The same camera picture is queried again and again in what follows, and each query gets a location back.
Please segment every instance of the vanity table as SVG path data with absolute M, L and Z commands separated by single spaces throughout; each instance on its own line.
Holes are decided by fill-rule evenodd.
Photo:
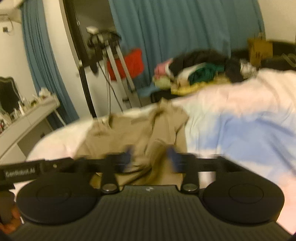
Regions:
M 46 117 L 60 106 L 56 95 L 51 95 L 20 116 L 0 134 L 0 165 L 24 162 L 34 145 L 52 131 Z

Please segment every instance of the drawer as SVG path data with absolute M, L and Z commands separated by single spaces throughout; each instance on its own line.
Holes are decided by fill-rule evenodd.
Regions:
M 55 101 L 37 106 L 36 109 L 34 109 L 27 116 L 30 124 L 35 126 L 45 117 L 47 117 L 50 113 L 52 113 L 57 107 L 58 105 Z
M 18 139 L 27 132 L 31 127 L 29 120 L 26 117 L 20 118 L 9 126 L 2 134 L 0 134 L 0 156 L 6 150 L 18 141 Z
M 8 165 L 24 162 L 26 160 L 25 155 L 17 144 L 14 144 L 0 159 L 0 165 Z

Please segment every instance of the black disc cover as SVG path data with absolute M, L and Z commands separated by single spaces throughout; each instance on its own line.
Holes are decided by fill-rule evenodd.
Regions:
M 22 217 L 28 221 L 60 225 L 85 216 L 97 199 L 97 190 L 82 176 L 54 172 L 24 186 L 16 203 Z
M 276 221 L 284 205 L 277 185 L 248 171 L 226 173 L 204 190 L 202 198 L 213 215 L 246 225 Z

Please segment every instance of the metal bolt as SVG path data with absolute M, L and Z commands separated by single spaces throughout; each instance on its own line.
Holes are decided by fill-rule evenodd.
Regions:
M 183 190 L 185 190 L 187 192 L 194 192 L 197 189 L 198 189 L 198 186 L 193 183 L 187 183 L 187 184 L 183 185 Z
M 117 186 L 113 183 L 108 183 L 108 184 L 105 184 L 102 189 L 105 191 L 105 192 L 113 192 L 117 189 Z

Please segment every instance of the teal curtain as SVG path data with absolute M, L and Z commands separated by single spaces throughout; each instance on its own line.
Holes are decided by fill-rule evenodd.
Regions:
M 137 88 L 150 85 L 154 68 L 193 49 L 230 55 L 247 38 L 264 32 L 257 0 L 109 0 L 121 47 L 143 51 L 144 73 Z
M 46 87 L 56 93 L 61 106 L 58 112 L 68 124 L 78 119 L 77 112 L 65 88 L 50 45 L 42 0 L 26 0 L 22 7 L 22 30 L 34 86 L 37 92 Z M 55 115 L 48 117 L 51 126 L 61 127 Z

